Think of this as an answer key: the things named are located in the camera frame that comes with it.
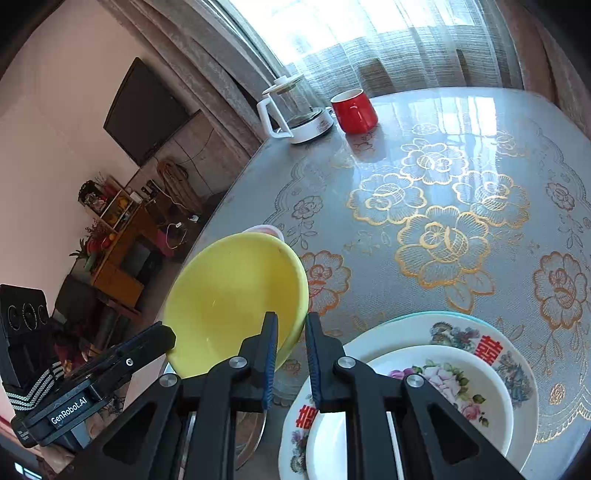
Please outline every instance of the teapot handle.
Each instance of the teapot handle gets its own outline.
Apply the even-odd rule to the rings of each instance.
[[[283,131],[280,131],[279,133],[275,133],[273,131],[273,128],[271,127],[271,119],[269,118],[268,108],[272,109],[273,118],[277,120],[277,122],[279,122],[279,126]],[[261,118],[262,129],[268,137],[288,138],[294,136],[294,134],[291,133],[290,128],[287,126],[287,123],[283,118],[281,112],[277,108],[277,105],[271,97],[264,97],[263,100],[257,103],[256,109],[258,110],[259,117]]]

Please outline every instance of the metal screw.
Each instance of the metal screw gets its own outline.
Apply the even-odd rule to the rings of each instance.
[[[413,388],[418,388],[418,387],[422,387],[423,384],[425,383],[425,379],[423,377],[421,377],[420,375],[409,375],[407,377],[407,384],[409,387],[413,387]]]
[[[233,356],[230,361],[230,367],[232,368],[242,368],[245,367],[248,361],[243,356]]]
[[[158,379],[158,382],[163,387],[173,387],[177,384],[178,377],[175,374],[164,374]]]
[[[339,367],[343,368],[353,368],[355,366],[355,358],[349,356],[342,356],[336,362],[339,364]]]

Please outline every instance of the pink wall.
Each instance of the pink wall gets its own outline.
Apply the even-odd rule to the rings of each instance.
[[[91,224],[80,186],[137,170],[102,128],[136,56],[150,59],[96,0],[66,0],[0,80],[0,283],[44,290],[50,311]],[[12,415],[0,387],[0,416]]]

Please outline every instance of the curtain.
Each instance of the curtain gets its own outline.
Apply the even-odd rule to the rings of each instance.
[[[556,104],[591,138],[591,93],[546,28],[514,0],[497,0],[515,42],[525,90]]]
[[[264,139],[254,109],[277,72],[208,0],[98,0],[170,71],[245,165]]]
[[[230,1],[291,74],[326,102],[446,86],[523,88],[493,0]]]

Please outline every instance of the stacked plates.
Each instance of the stacked plates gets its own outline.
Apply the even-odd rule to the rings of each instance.
[[[525,358],[494,327],[474,317],[452,312],[417,313],[390,320],[349,342],[345,345],[345,353],[363,362],[371,362],[370,365],[378,373],[395,376],[395,372],[386,370],[393,361],[402,362],[402,366],[407,360],[400,360],[398,357],[401,355],[378,358],[418,345],[452,346],[476,355],[492,367],[506,388],[512,404],[511,441],[506,458],[521,470],[530,455],[538,427],[537,386]],[[420,367],[429,367],[430,364],[429,362]],[[477,417],[476,421],[482,425],[482,419]],[[279,451],[281,479],[306,480],[308,469],[312,480],[324,475],[323,471],[330,470],[336,475],[343,468],[346,470],[346,459],[343,457],[344,431],[342,414],[317,415],[311,396],[310,379],[306,380],[283,425]],[[338,475],[339,478],[346,478],[343,472]]]

